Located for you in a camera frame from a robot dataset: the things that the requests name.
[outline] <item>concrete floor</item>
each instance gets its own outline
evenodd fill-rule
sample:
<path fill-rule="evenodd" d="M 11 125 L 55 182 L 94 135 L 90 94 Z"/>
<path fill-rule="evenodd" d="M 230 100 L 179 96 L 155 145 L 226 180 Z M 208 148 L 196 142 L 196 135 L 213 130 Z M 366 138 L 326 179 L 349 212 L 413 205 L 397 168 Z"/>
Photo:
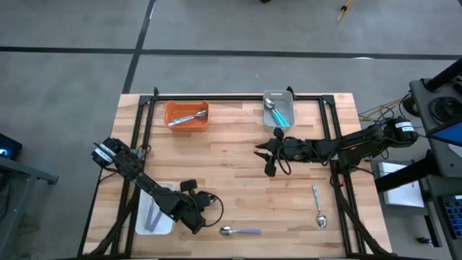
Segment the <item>concrete floor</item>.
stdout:
<path fill-rule="evenodd" d="M 144 48 L 333 53 L 462 54 L 457 0 L 357 0 L 340 24 L 344 1 L 158 0 Z M 3 0 L 0 46 L 134 48 L 148 0 Z M 15 255 L 77 253 L 98 168 L 92 142 L 112 129 L 132 55 L 0 53 L 0 132 L 24 144 L 20 160 L 60 175 L 37 188 Z M 408 83 L 453 61 L 342 58 L 141 56 L 131 93 L 353 92 L 358 111 L 404 96 Z M 420 139 L 390 159 L 420 159 Z M 414 242 L 422 216 L 384 209 L 393 251 L 449 259 L 446 248 Z"/>

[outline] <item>wooden table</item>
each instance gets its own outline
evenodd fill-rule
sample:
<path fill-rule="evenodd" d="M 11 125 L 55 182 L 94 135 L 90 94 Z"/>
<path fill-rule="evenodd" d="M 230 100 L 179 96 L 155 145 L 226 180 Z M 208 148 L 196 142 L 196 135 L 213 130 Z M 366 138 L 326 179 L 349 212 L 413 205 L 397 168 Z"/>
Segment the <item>wooden table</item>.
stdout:
<path fill-rule="evenodd" d="M 139 95 L 122 95 L 118 104 L 112 137 L 129 144 Z M 352 94 L 335 94 L 342 134 L 360 130 Z M 172 133 L 164 125 L 166 102 L 156 102 L 145 173 L 156 182 L 195 178 L 200 190 L 218 195 L 225 204 L 222 221 L 202 229 L 197 235 L 181 222 L 169 235 L 137 235 L 133 257 L 319 257 L 345 256 L 334 189 L 329 185 L 330 169 L 318 163 L 291 163 L 292 174 L 278 170 L 269 178 L 265 162 L 255 156 L 255 145 L 268 141 L 271 133 L 263 130 L 261 102 L 211 101 L 209 128 L 202 133 Z M 301 139 L 322 139 L 318 104 L 295 101 L 296 126 L 289 135 Z M 139 143 L 141 144 L 142 120 Z M 357 171 L 352 175 L 359 215 L 379 244 L 391 250 L 373 177 Z M 84 253 L 94 249 L 116 220 L 123 179 L 115 175 L 102 182 L 84 245 Z M 321 209 L 327 216 L 327 228 L 316 224 L 317 209 L 311 185 L 318 186 Z M 215 221 L 219 204 L 203 213 Z M 220 227 L 260 228 L 263 234 L 223 237 Z M 354 244 L 353 227 L 349 222 Z M 121 248 L 126 237 L 121 237 Z"/>

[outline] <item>white tray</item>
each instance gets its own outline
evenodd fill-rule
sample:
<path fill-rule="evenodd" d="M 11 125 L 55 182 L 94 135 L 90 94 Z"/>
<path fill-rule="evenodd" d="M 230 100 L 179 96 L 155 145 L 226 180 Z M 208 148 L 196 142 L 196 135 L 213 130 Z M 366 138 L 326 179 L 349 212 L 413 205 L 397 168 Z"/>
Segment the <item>white tray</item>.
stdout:
<path fill-rule="evenodd" d="M 164 188 L 169 188 L 170 190 L 175 190 L 175 185 L 173 183 L 159 183 Z M 138 205 L 138 215 L 136 216 L 136 225 L 135 231 L 138 235 L 167 235 L 172 232 L 175 227 L 175 222 L 170 219 L 166 214 L 161 213 L 159 222 L 157 223 L 154 231 L 150 232 L 144 226 L 146 225 L 147 215 L 149 208 L 151 207 L 151 201 L 153 198 L 146 192 L 141 190 L 139 196 L 139 205 Z M 154 203 L 154 209 L 152 210 L 152 219 L 155 218 L 159 212 L 159 206 L 157 203 Z"/>

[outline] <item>gray tray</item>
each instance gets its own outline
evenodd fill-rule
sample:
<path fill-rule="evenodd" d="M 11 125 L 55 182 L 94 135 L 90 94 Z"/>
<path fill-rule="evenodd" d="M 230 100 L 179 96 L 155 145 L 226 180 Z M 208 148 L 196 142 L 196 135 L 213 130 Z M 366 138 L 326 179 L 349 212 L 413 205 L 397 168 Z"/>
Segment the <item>gray tray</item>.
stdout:
<path fill-rule="evenodd" d="M 269 98 L 276 104 L 276 109 L 289 122 L 289 127 L 277 125 L 272 112 L 265 108 L 264 100 Z M 263 122 L 265 130 L 272 132 L 274 128 L 280 127 L 282 131 L 289 131 L 295 125 L 294 99 L 292 93 L 286 90 L 267 90 L 263 93 Z"/>

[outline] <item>orange bowl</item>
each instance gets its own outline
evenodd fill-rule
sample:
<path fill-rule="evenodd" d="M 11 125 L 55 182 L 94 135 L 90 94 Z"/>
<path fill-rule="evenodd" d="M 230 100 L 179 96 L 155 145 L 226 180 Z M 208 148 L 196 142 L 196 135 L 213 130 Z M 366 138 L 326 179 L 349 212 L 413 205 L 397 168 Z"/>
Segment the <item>orange bowl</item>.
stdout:
<path fill-rule="evenodd" d="M 175 119 L 186 116 L 196 115 L 199 111 L 207 110 L 207 117 L 205 119 L 192 119 L 184 123 L 174 126 L 168 126 L 168 123 Z M 165 107 L 165 125 L 177 132 L 200 132 L 206 131 L 209 126 L 209 103 L 205 100 L 202 103 L 177 103 L 175 101 L 168 101 Z"/>

